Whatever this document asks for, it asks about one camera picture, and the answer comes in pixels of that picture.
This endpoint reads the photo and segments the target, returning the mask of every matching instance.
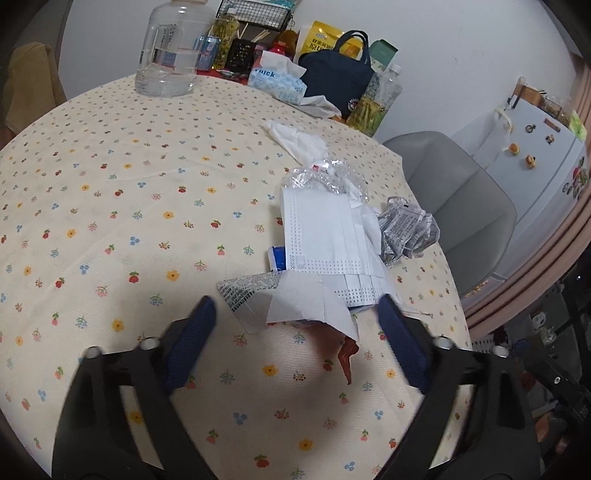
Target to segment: crumpled paper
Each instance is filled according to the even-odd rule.
[[[382,232],[381,259],[387,267],[402,256],[412,258],[439,240],[440,230],[431,213],[402,197],[389,197],[378,216]]]

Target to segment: plastic bag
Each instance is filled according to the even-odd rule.
[[[362,203],[369,200],[363,174],[343,160],[329,160],[323,165],[293,168],[281,179],[281,187],[346,193]]]

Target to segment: crumpled tissue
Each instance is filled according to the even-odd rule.
[[[264,125],[269,136],[287,150],[289,155],[304,166],[327,164],[329,149],[318,135],[310,135],[298,128],[269,120]]]

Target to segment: floral tablecloth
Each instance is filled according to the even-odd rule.
[[[276,325],[249,335],[216,283],[268,271],[283,244],[282,176],[297,163],[267,119],[321,135],[366,177],[371,204],[413,198],[401,159],[333,121],[249,87],[200,77],[175,99],[137,95],[125,78],[61,105],[0,153],[0,407],[50,471],[54,435],[80,354],[133,348],[212,296],[218,323],[186,388],[172,396],[220,480],[371,479],[420,402],[373,311],[359,315],[347,385],[329,327]],[[470,346],[438,245],[390,270],[434,335]],[[158,464],[133,393],[132,432]],[[460,390],[435,463],[453,451]]]

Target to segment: green plastic bag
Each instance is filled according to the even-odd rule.
[[[574,136],[581,140],[581,142],[587,140],[587,129],[583,125],[577,112],[574,110],[573,114],[570,116],[569,130],[571,130],[571,132],[574,133]]]

